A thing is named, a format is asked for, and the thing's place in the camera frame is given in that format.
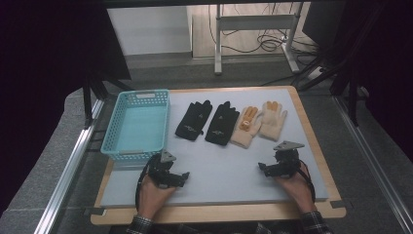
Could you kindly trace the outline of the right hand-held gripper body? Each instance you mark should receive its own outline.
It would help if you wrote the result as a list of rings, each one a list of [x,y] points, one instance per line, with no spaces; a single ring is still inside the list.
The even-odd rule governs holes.
[[[292,177],[300,168],[300,159],[298,148],[304,147],[304,144],[283,141],[274,147],[276,151],[276,176]]]

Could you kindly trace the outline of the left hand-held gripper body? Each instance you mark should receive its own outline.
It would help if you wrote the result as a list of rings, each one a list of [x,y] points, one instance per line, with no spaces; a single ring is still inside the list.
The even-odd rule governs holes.
[[[163,182],[179,181],[179,175],[172,174],[169,171],[174,160],[175,157],[166,150],[154,155],[149,160],[148,175],[153,179],[159,188],[165,189],[162,186]]]

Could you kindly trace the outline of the beige glove with orange fingers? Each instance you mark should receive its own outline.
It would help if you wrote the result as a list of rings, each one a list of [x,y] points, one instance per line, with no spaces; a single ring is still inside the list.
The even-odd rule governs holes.
[[[261,112],[255,106],[247,106],[238,118],[230,141],[240,147],[249,148],[252,139],[258,133],[261,123],[258,116]]]

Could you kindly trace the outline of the beige glove with orange fingertips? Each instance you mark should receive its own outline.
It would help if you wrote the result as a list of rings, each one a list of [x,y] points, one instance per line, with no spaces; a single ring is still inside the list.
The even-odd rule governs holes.
[[[266,101],[263,104],[263,116],[261,119],[261,128],[259,134],[262,137],[278,141],[287,111],[282,109],[282,105],[277,101]]]

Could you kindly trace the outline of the turquoise plastic basket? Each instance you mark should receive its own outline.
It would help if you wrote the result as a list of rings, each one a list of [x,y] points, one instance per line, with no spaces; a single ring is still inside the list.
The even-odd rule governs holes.
[[[169,91],[118,94],[100,152],[115,162],[146,163],[167,144]]]

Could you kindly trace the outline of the black glove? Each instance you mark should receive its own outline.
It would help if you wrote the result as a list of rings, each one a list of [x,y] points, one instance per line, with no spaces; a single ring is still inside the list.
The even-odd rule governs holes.
[[[175,134],[188,140],[195,141],[199,135],[202,135],[203,127],[207,122],[212,105],[209,100],[203,103],[196,101],[191,102],[184,117],[177,126]]]
[[[220,104],[209,124],[206,141],[225,146],[234,131],[240,112],[231,106],[230,101]]]

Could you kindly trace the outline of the person's left hand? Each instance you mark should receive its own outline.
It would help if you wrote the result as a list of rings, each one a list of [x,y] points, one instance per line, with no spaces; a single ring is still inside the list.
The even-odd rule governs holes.
[[[153,219],[175,190],[175,187],[159,188],[152,178],[146,175],[139,191],[137,214]]]

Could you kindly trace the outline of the person's right hand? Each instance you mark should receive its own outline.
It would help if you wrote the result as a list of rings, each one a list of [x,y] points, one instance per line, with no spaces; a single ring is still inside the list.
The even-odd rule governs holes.
[[[295,202],[300,214],[316,212],[318,209],[312,199],[312,192],[308,182],[299,173],[291,178],[275,177],[286,194]]]

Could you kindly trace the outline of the grey foam mat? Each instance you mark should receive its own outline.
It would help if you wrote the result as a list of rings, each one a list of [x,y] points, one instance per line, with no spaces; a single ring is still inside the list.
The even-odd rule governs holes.
[[[294,88],[252,89],[235,91],[169,92],[169,128],[165,150],[175,156],[172,171],[189,172],[185,185],[169,199],[175,205],[258,204],[281,202],[287,196],[283,190],[258,168],[258,163],[271,165],[275,161],[276,143],[262,136],[253,139],[251,146],[243,149],[233,143],[225,146],[210,143],[203,136],[195,141],[175,134],[191,102],[209,100],[213,107],[230,101],[236,110],[246,106],[260,107],[275,100],[287,111],[280,139],[304,144],[299,148],[300,158],[308,165],[316,189],[316,197],[328,198],[326,185],[316,162],[316,151],[309,143],[310,135],[299,114]],[[136,183],[146,163],[115,162],[113,174],[102,199],[104,207],[130,207],[134,204]]]

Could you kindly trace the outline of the white power strip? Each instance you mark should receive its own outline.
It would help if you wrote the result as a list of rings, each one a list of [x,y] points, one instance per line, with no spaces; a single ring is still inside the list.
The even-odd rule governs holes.
[[[318,66],[314,71],[312,71],[309,75],[308,75],[308,79],[309,80],[314,80],[317,77],[319,77],[322,73],[323,73],[324,69],[320,66]]]

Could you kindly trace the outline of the black tripod stand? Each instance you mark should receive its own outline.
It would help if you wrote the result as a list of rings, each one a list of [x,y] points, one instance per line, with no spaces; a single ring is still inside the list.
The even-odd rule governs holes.
[[[107,81],[110,84],[120,88],[124,91],[132,91],[132,87],[128,86],[127,84],[114,79],[110,76],[106,75],[97,75],[97,74],[89,74],[83,79],[83,100],[84,100],[84,111],[85,111],[85,123],[84,129],[88,129],[93,122],[93,107],[92,107],[92,95],[98,100],[105,100],[109,93],[105,88],[103,82]]]
[[[349,89],[348,116],[353,124],[357,123],[357,78],[354,73],[357,69],[357,56],[371,32],[375,22],[382,13],[384,0],[371,0],[366,2],[359,17],[350,25],[344,36],[330,48],[318,55],[302,71],[295,75],[291,85],[299,92],[305,92],[322,81],[333,77],[329,91],[333,96],[341,96],[346,88]],[[336,63],[329,66],[326,71],[315,79],[301,85],[301,80],[315,70],[316,66],[326,59],[336,59]]]

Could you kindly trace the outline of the dark curtain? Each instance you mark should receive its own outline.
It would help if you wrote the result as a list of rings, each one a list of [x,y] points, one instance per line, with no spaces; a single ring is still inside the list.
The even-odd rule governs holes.
[[[413,0],[361,0],[381,11],[357,55],[367,108],[413,162]]]
[[[0,215],[48,143],[66,97],[94,77],[129,76],[103,0],[0,0]]]

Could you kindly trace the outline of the white board panel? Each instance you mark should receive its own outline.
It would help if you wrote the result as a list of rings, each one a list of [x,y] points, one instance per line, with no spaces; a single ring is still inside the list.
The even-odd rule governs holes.
[[[185,6],[108,9],[125,56],[189,53],[191,20]]]

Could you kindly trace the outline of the aluminium rail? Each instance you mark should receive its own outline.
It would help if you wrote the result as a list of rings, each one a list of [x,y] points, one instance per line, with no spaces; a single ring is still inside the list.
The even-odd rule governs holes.
[[[384,197],[386,198],[396,220],[398,221],[404,234],[413,234],[413,214],[410,213],[399,193],[391,184],[388,176],[381,167],[378,159],[372,151],[372,148],[366,141],[359,127],[357,127],[347,114],[347,106],[344,101],[338,97],[333,97],[332,100],[336,104],[344,123],[346,124],[350,134],[356,142],[356,145],[364,158],[367,167],[375,178]]]
[[[94,103],[92,108],[91,125],[81,131],[64,170],[62,171],[62,174],[56,184],[56,188],[51,196],[51,199],[49,200],[49,203],[46,206],[46,209],[44,210],[33,234],[50,234],[66,194],[69,191],[73,178],[77,173],[83,155],[86,152],[94,131],[96,119],[99,117],[103,105],[104,100],[97,100]]]

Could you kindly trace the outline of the white metal stand frame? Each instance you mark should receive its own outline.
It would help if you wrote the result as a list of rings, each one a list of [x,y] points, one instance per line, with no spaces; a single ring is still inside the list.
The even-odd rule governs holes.
[[[216,6],[215,17],[215,50],[214,50],[214,73],[222,73],[221,54],[221,32],[223,30],[263,30],[263,29],[286,29],[288,35],[282,42],[282,50],[292,73],[298,73],[299,67],[291,52],[291,45],[300,20],[304,3],[298,4],[293,14],[290,15],[264,15],[264,16],[228,16],[221,15],[221,5]]]

